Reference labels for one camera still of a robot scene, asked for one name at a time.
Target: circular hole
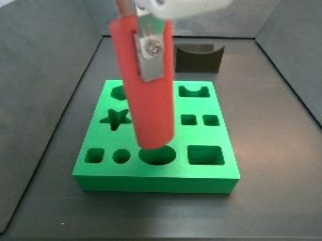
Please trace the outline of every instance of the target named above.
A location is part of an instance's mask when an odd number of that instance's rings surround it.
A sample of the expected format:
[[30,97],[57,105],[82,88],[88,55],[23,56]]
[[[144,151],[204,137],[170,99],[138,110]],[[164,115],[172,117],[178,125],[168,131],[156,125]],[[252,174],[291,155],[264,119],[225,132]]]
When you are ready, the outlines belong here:
[[138,159],[148,165],[161,166],[170,163],[176,158],[174,150],[168,147],[162,146],[154,150],[138,150]]
[[130,158],[130,154],[125,149],[118,149],[113,153],[113,161],[117,164],[125,163]]

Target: star-shaped hole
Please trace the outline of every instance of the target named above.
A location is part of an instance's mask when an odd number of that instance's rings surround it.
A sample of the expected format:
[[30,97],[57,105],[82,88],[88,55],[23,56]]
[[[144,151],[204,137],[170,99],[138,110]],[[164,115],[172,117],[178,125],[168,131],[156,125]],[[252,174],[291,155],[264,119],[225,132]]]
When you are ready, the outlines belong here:
[[132,121],[125,117],[128,109],[116,111],[113,109],[108,110],[108,117],[101,119],[98,123],[110,124],[110,130],[116,131],[121,124],[129,124]]

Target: small square hole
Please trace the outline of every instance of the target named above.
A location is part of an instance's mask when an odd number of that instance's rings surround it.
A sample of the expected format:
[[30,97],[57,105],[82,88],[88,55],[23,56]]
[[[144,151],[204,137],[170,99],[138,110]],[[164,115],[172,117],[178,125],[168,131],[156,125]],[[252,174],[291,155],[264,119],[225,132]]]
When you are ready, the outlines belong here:
[[181,125],[196,125],[196,116],[181,115]]
[[221,148],[217,146],[186,146],[186,159],[190,165],[223,165]]
[[219,126],[217,116],[215,115],[202,115],[204,125],[207,126]]
[[104,149],[90,148],[86,150],[85,162],[86,163],[100,163],[104,156]]

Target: metal panel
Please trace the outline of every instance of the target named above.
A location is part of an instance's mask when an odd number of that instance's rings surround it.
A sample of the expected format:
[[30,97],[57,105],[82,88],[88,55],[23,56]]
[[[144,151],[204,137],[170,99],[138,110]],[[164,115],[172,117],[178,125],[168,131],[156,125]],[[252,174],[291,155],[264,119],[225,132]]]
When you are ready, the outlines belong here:
[[[82,0],[102,35],[117,18],[113,1]],[[228,8],[173,21],[174,36],[255,38],[281,0],[235,0]]]
[[[104,38],[3,237],[320,238],[322,134],[304,106],[253,40],[184,38],[176,43],[225,47],[219,74],[208,80],[215,82],[241,172],[232,194],[78,189],[72,170],[96,100],[104,80],[118,78],[112,42]],[[180,73],[176,78],[204,80],[204,75]]]
[[256,41],[322,125],[320,9],[320,0],[284,0]]
[[100,34],[78,0],[0,8],[0,232],[25,191]]

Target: green block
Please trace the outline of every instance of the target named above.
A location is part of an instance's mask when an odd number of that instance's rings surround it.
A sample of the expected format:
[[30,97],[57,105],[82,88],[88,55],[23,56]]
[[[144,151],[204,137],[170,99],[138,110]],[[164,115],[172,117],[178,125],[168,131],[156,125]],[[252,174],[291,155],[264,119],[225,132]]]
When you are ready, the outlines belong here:
[[105,82],[74,163],[82,190],[232,191],[240,174],[212,83],[174,81],[173,96],[174,137],[160,149],[144,150],[136,142],[121,81]]

